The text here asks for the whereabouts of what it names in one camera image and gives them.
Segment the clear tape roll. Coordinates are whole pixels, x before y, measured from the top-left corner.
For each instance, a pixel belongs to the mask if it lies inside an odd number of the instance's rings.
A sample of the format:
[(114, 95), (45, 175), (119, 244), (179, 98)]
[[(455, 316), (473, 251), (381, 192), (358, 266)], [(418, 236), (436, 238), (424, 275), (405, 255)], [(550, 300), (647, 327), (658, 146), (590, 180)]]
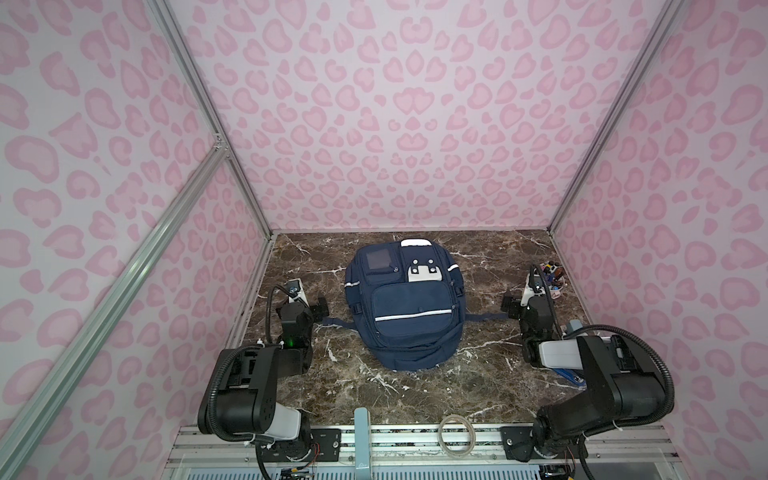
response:
[(438, 424), (437, 442), (442, 452), (452, 458), (468, 457), (477, 444), (477, 433), (469, 419), (450, 414)]

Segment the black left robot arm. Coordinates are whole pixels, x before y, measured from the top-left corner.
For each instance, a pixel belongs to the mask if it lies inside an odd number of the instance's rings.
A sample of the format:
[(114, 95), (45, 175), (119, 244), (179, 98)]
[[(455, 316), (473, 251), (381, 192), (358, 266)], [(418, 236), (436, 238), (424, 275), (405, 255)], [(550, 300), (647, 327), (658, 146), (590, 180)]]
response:
[(306, 414), (278, 403), (278, 380), (308, 372), (313, 327), (328, 314), (327, 301), (307, 301), (303, 283), (292, 279), (273, 289), (287, 295), (269, 314), (278, 315), (282, 335), (275, 344), (224, 349), (218, 356), (201, 401), (197, 426), (201, 433), (228, 442), (264, 442), (299, 456), (311, 448)]

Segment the navy blue student backpack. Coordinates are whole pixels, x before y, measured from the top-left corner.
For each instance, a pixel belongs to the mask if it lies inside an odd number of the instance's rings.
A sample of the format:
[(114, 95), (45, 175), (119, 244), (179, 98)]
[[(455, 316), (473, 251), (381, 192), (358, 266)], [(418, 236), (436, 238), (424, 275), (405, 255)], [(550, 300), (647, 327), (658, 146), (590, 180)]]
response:
[(326, 317), (322, 324), (357, 331), (393, 371), (434, 368), (456, 353), (466, 322), (507, 317), (469, 314), (458, 264), (427, 239), (360, 248), (346, 268), (344, 291), (353, 320)]

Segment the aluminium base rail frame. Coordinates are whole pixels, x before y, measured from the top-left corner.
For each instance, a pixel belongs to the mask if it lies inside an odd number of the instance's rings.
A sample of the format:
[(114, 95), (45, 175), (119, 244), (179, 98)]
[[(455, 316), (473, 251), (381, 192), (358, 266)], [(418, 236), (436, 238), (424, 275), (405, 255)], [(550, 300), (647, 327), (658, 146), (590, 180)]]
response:
[[(445, 455), (436, 425), (371, 425), (373, 479), (560, 479), (584, 476), (578, 455), (527, 463), (505, 455), (503, 424), (477, 424), (477, 444), (465, 458)], [(301, 461), (301, 479), (355, 479), (354, 426), (339, 425), (331, 452)], [(660, 425), (613, 430), (586, 441), (585, 465), (598, 479), (684, 479), (681, 457)], [(162, 473), (164, 479), (258, 479), (253, 447), (227, 443), (184, 427)]]

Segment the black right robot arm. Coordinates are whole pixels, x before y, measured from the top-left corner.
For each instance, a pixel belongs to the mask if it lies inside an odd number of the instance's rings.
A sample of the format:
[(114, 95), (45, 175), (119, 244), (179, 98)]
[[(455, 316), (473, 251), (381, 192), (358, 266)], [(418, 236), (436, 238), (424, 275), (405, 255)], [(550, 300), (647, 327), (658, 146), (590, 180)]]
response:
[(675, 402), (674, 381), (661, 356), (637, 335), (612, 325), (576, 324), (562, 331), (552, 289), (559, 269), (529, 268), (521, 298), (501, 309), (519, 322), (522, 355), (532, 367), (571, 373), (584, 389), (540, 407), (529, 427), (501, 430), (507, 458), (529, 462), (573, 452), (586, 459), (587, 439), (624, 427), (655, 423)]

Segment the pink pen holder cup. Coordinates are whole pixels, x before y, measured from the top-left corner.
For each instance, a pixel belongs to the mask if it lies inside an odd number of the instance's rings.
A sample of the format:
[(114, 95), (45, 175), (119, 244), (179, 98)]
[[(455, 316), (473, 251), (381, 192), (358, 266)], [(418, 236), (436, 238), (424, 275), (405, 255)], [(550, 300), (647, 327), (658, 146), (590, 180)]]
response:
[(546, 262), (540, 265), (543, 278), (547, 284), (550, 296), (553, 300), (562, 295), (563, 289), (567, 286), (566, 272), (562, 265), (557, 262)]

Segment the teal ruler stand post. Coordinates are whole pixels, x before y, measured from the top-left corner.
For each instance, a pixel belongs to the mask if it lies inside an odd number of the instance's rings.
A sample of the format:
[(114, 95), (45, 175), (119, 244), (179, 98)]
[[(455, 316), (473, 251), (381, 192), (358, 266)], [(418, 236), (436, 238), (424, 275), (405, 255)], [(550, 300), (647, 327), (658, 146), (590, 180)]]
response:
[(355, 479), (372, 480), (371, 468), (371, 421), (370, 412), (365, 407), (354, 410), (354, 461)]

